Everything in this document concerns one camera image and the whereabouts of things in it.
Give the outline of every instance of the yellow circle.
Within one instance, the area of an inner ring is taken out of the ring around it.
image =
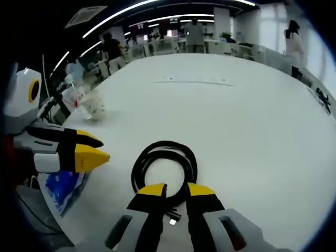
[[[32,103],[35,98],[37,97],[38,94],[38,89],[39,89],[39,81],[38,79],[34,79],[29,87],[29,95],[28,95],[28,100],[30,103]]]

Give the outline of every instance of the coiled cable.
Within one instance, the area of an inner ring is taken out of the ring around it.
[[[176,161],[183,168],[184,181],[180,190],[175,195],[166,199],[166,215],[178,221],[181,216],[174,211],[174,207],[185,202],[188,195],[187,183],[196,183],[197,181],[197,162],[195,155],[187,146],[173,141],[159,141],[152,143],[143,150],[133,166],[131,182],[135,193],[145,187],[146,171],[157,159]]]

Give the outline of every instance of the blue plastic bag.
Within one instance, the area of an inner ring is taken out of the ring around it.
[[[60,214],[66,209],[70,200],[79,192],[85,173],[65,172],[52,173],[48,176],[46,187],[54,199],[56,209]]]

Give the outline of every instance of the white table surface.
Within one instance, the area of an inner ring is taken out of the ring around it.
[[[234,87],[156,82],[164,78],[222,78]],[[189,146],[198,162],[197,182],[261,227],[276,247],[300,250],[327,216],[336,193],[336,122],[296,79],[230,56],[176,54],[133,61],[98,90],[108,109],[103,121],[83,122],[75,110],[65,126],[100,138],[110,162],[92,172],[63,218],[43,190],[74,244],[127,207],[134,196],[133,164],[159,140]],[[39,177],[41,185],[45,178]],[[145,181],[166,182],[174,194],[183,171],[174,162],[157,161]],[[183,217],[175,226],[165,216],[158,251],[193,251],[185,204],[178,212]]]

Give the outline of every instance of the woman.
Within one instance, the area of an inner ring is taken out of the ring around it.
[[[304,53],[301,39],[299,36],[300,26],[294,20],[289,22],[289,27],[285,30],[286,38],[286,52],[285,55],[288,57],[292,65],[292,77],[300,79],[302,73],[299,69],[302,67],[302,55]]]

